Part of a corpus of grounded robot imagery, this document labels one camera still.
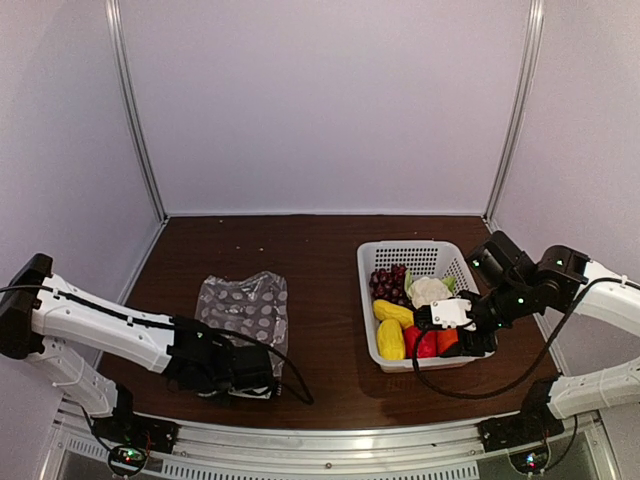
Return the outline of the orange toy pumpkin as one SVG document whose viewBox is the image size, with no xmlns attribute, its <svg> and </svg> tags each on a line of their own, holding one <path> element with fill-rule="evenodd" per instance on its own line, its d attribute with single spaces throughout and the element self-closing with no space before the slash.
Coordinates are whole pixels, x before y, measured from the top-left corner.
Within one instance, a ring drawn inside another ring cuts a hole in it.
<svg viewBox="0 0 640 480">
<path fill-rule="evenodd" d="M 459 336 L 456 329 L 441 330 L 436 335 L 439 357 L 455 356 L 459 353 Z"/>
</svg>

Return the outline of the clear zip top bag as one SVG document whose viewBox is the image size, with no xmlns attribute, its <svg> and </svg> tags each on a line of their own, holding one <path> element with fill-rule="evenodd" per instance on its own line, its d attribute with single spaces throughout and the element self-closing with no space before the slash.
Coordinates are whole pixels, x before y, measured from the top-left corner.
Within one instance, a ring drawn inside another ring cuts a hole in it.
<svg viewBox="0 0 640 480">
<path fill-rule="evenodd" d="M 201 285 L 195 318 L 211 328 L 243 334 L 288 352 L 286 279 L 263 271 L 245 280 L 209 276 Z"/>
</svg>

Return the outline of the yellow toy fruit front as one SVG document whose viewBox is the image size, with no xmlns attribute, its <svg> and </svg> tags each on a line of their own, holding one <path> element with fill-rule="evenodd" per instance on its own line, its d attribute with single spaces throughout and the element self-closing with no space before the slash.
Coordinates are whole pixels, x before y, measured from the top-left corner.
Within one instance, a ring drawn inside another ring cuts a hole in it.
<svg viewBox="0 0 640 480">
<path fill-rule="evenodd" d="M 400 323 L 394 319 L 387 319 L 379 324 L 376 333 L 379 355 L 388 361 L 405 359 L 405 343 Z"/>
</svg>

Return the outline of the yellow toy fruit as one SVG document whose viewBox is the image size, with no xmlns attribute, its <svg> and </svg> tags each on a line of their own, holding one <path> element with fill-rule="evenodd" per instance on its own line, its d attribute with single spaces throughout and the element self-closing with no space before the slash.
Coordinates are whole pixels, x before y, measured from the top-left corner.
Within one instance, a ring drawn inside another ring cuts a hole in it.
<svg viewBox="0 0 640 480">
<path fill-rule="evenodd" d="M 372 304 L 373 314 L 380 321 L 395 320 L 403 330 L 414 325 L 414 313 L 409 308 L 378 299 Z"/>
<path fill-rule="evenodd" d="M 394 319 L 387 319 L 379 324 L 376 333 L 379 355 L 388 361 L 405 359 L 405 343 L 400 323 Z"/>
</svg>

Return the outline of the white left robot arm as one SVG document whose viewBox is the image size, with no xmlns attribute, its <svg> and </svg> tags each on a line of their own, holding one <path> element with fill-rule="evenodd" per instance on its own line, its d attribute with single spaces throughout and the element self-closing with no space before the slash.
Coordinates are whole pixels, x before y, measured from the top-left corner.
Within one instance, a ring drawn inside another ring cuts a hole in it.
<svg viewBox="0 0 640 480">
<path fill-rule="evenodd" d="M 144 424 L 131 393 L 88 364 L 75 344 L 133 362 L 203 398 L 269 398 L 276 378 L 271 348 L 237 332 L 182 316 L 134 310 L 85 292 L 34 255 L 1 290 L 1 353 L 24 360 L 79 403 L 123 444 Z"/>
</svg>

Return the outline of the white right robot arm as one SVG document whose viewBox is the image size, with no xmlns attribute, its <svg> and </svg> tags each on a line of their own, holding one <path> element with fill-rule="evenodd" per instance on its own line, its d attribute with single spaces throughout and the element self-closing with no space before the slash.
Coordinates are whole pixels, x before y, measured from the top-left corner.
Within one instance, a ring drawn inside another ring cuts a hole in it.
<svg viewBox="0 0 640 480">
<path fill-rule="evenodd" d="M 492 334 L 522 317 L 552 309 L 567 324 L 572 315 L 601 320 L 639 333 L 639 286 L 587 254 L 564 245 L 533 261 L 509 236 L 496 231 L 467 257 L 488 287 L 481 296 L 463 291 L 429 304 L 434 326 Z M 639 399 L 639 361 L 630 360 L 581 376 L 561 375 L 533 389 L 534 403 L 513 419 L 519 440 L 535 440 L 551 424 L 574 415 Z"/>
</svg>

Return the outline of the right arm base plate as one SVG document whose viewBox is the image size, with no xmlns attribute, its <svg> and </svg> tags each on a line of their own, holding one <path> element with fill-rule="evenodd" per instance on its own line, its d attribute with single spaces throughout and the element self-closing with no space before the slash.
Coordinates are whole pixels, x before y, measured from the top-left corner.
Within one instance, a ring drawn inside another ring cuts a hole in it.
<svg viewBox="0 0 640 480">
<path fill-rule="evenodd" d="M 478 424 L 478 432 L 485 452 L 512 449 L 543 442 L 565 431 L 561 420 L 540 413 L 517 413 L 493 417 Z"/>
</svg>

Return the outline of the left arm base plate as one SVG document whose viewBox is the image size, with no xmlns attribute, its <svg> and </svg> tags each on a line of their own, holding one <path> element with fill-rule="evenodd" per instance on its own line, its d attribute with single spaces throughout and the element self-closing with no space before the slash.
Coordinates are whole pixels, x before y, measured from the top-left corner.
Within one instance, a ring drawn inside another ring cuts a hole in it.
<svg viewBox="0 0 640 480">
<path fill-rule="evenodd" d="M 139 415 L 129 420 L 93 420 L 93 431 L 101 439 L 164 454 L 173 452 L 178 430 L 174 422 Z"/>
</svg>

